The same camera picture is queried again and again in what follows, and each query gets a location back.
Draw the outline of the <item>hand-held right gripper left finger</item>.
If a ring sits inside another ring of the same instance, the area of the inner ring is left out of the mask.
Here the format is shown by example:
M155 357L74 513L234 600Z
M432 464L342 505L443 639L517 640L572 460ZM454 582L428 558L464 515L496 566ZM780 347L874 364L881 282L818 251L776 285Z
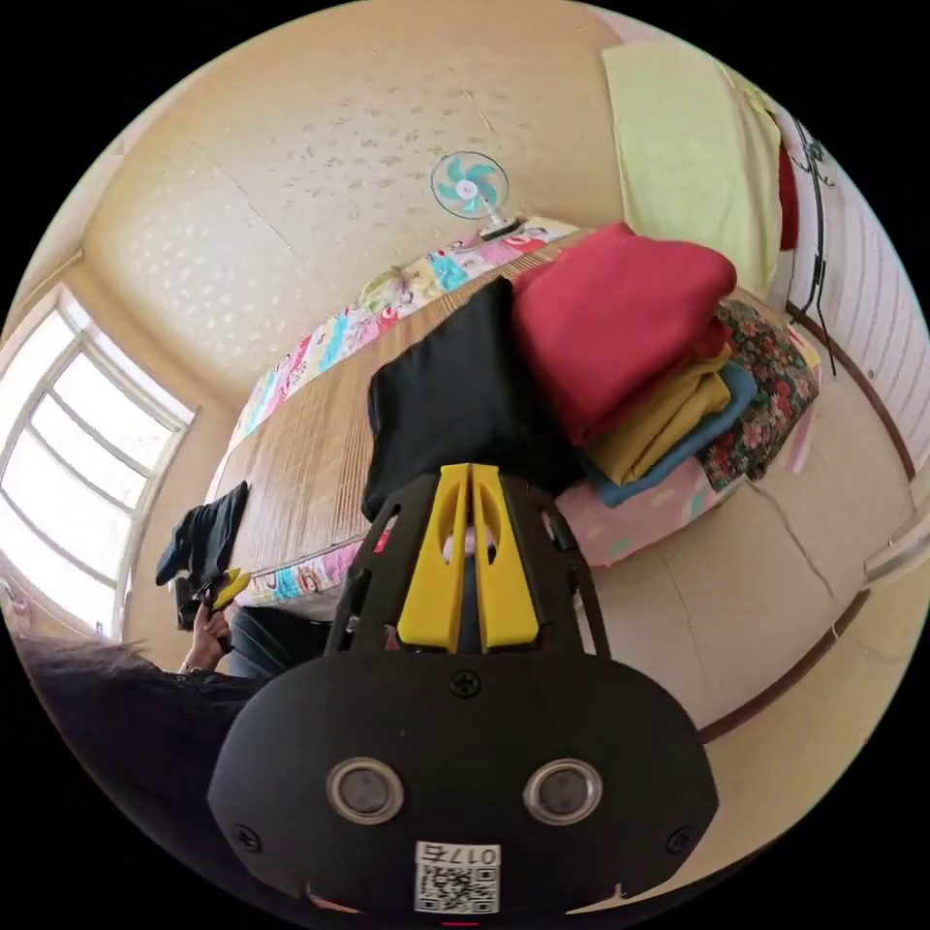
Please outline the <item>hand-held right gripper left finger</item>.
M458 646L470 497L468 464L441 470L397 624L406 646L455 652Z

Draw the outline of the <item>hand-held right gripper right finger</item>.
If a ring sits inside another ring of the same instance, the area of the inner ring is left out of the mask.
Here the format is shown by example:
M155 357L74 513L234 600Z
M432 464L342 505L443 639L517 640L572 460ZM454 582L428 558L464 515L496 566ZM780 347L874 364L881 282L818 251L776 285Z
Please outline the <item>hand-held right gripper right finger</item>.
M472 466L472 512L482 650L532 646L540 625L497 468Z

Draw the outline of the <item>person's left hand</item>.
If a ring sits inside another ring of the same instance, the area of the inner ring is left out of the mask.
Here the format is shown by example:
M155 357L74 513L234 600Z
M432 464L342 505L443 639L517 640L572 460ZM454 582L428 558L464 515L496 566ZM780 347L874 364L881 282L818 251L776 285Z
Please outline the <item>person's left hand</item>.
M185 659L191 670L214 671L224 655L224 643L231 636L231 628L223 611L202 606L196 616L193 641Z

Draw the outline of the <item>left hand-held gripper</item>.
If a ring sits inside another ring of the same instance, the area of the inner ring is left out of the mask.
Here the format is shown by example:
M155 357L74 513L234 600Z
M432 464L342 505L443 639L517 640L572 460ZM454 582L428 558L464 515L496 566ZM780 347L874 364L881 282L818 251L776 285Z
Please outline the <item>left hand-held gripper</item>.
M189 575L177 576L174 579L177 629L193 631L197 613L202 606L224 610L249 581L250 574L242 569L227 570L223 580L220 580L219 575L213 575L207 580Z

